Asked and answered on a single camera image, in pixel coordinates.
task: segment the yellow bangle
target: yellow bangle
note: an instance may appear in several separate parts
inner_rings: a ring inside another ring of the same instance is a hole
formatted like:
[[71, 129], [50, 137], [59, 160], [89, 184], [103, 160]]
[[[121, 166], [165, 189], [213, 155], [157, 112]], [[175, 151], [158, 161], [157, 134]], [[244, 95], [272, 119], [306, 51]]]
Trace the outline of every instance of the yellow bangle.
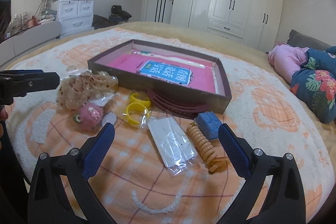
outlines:
[[137, 98], [138, 96], [139, 96], [138, 92], [131, 94], [130, 102], [131, 103], [138, 103], [140, 105], [143, 105], [146, 108], [149, 108], [151, 106], [151, 101], [149, 100], [149, 98], [148, 98], [148, 100], [140, 100], [140, 99]]
[[131, 115], [129, 115], [130, 111], [137, 111], [137, 112], [143, 112], [143, 115], [146, 117], [146, 119], [149, 119], [149, 110], [142, 104], [139, 103], [131, 103], [126, 107], [125, 114], [126, 114], [126, 122], [128, 122], [131, 125], [137, 126], [140, 124], [140, 121], [134, 120]]

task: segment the metal screw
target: metal screw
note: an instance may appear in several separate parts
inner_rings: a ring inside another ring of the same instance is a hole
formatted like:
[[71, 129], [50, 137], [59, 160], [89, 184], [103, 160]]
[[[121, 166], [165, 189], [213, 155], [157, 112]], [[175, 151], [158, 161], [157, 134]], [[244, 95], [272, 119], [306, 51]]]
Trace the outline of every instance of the metal screw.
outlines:
[[47, 157], [47, 153], [42, 153], [41, 155], [40, 155], [40, 159], [41, 160], [44, 160], [46, 157]]
[[289, 160], [293, 159], [293, 155], [291, 153], [287, 153], [286, 154], [286, 158], [288, 158]]
[[261, 156], [261, 155], [263, 154], [263, 151], [257, 148], [257, 149], [254, 150], [254, 153], [255, 153], [257, 156]]
[[77, 148], [71, 149], [70, 155], [76, 156], [79, 153], [79, 150]]

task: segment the open box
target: open box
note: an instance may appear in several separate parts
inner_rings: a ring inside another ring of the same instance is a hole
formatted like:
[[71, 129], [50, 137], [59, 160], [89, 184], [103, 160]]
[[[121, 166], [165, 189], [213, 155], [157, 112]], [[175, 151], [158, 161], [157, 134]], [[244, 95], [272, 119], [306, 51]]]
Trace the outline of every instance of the open box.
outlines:
[[232, 98], [221, 61], [183, 48], [133, 39], [87, 63], [92, 72], [118, 77], [121, 87], [153, 89], [181, 103], [208, 104], [208, 111], [215, 113], [224, 113]]

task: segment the blue label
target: blue label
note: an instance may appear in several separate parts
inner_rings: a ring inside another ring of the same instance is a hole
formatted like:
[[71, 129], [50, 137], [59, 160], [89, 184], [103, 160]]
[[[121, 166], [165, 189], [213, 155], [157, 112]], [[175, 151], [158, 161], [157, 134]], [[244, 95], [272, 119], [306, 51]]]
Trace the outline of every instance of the blue label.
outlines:
[[189, 85], [192, 74], [189, 69], [155, 61], [147, 61], [140, 69], [140, 73], [149, 77], [156, 77], [181, 85]]

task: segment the gray pillow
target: gray pillow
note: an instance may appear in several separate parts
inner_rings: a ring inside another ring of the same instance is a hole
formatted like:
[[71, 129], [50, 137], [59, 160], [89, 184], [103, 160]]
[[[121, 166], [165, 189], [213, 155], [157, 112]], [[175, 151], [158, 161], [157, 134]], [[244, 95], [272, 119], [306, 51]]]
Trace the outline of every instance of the gray pillow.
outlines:
[[291, 45], [292, 47], [309, 47], [319, 51], [325, 51], [327, 48], [331, 47], [327, 43], [299, 33], [296, 30], [291, 30], [291, 32], [289, 33], [289, 39], [287, 41], [287, 44]]

